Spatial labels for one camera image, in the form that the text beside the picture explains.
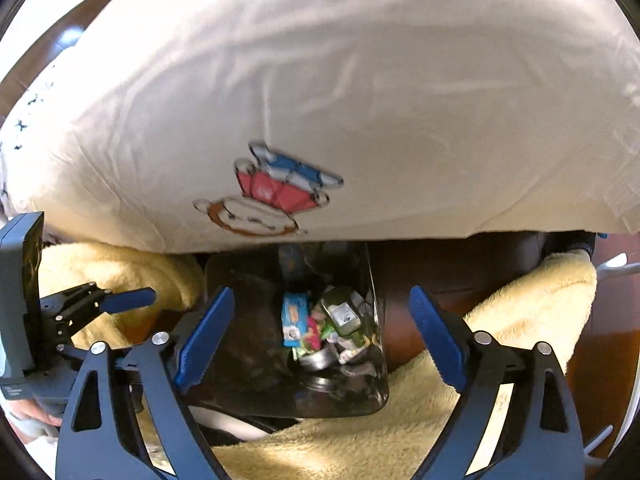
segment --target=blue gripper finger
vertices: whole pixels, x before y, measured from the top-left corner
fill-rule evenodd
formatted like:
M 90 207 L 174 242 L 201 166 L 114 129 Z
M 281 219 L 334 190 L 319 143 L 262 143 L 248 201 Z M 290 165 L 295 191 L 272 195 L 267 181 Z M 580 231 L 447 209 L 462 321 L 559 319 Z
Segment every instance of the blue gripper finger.
M 466 387 L 468 338 L 473 334 L 465 321 L 437 307 L 420 286 L 409 294 L 409 312 L 442 377 L 458 393 Z
M 118 314 L 141 306 L 148 306 L 156 300 L 156 292 L 152 288 L 138 288 L 110 294 L 100 302 L 100 311 L 108 314 Z
M 222 289 L 186 343 L 179 349 L 174 384 L 182 394 L 202 381 L 234 316 L 234 306 L 234 294 L 231 289 Z

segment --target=white pillow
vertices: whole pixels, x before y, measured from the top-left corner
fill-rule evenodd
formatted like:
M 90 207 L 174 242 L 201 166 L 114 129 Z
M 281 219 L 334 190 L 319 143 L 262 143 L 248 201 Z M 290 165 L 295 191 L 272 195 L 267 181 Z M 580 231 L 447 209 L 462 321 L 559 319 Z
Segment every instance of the white pillow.
M 639 46 L 614 0 L 113 0 L 11 206 L 169 252 L 634 232 Z

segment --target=trash bin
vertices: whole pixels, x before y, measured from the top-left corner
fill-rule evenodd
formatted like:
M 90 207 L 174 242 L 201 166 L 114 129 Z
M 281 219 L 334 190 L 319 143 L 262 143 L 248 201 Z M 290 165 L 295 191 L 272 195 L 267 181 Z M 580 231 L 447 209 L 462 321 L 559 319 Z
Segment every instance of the trash bin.
M 208 296 L 220 286 L 232 288 L 236 313 L 202 384 L 189 391 L 190 404 L 236 415 L 292 418 L 369 415 L 385 405 L 384 307 L 376 297 L 366 243 L 287 244 L 214 254 L 206 280 Z M 324 358 L 311 354 L 311 361 L 326 359 L 324 365 L 303 366 L 294 349 L 284 345 L 283 300 L 286 294 L 306 295 L 312 312 L 332 287 L 334 296 L 354 292 L 348 303 L 360 319 L 353 333 L 357 337 L 324 340 Z M 347 307 L 336 308 L 331 312 Z M 350 331 L 353 317 L 342 318 Z M 352 340 L 366 348 L 348 360 L 351 354 L 345 350 Z

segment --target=blue snack wrapper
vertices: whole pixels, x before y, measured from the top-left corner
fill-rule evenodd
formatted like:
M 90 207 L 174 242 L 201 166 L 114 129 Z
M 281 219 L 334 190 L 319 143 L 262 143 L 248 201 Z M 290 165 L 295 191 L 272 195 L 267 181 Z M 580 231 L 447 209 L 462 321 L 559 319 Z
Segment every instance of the blue snack wrapper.
M 285 294 L 282 300 L 282 335 L 284 346 L 299 347 L 306 333 L 309 306 L 306 294 Z

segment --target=bottle label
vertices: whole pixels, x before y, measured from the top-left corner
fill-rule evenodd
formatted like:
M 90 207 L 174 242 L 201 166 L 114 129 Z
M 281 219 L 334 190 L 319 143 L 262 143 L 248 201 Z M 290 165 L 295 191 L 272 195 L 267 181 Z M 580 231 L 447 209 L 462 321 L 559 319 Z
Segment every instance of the bottle label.
M 329 312 L 331 319 L 333 319 L 338 326 L 344 326 L 348 322 L 358 319 L 358 316 L 346 301 L 340 305 L 327 307 L 327 311 Z

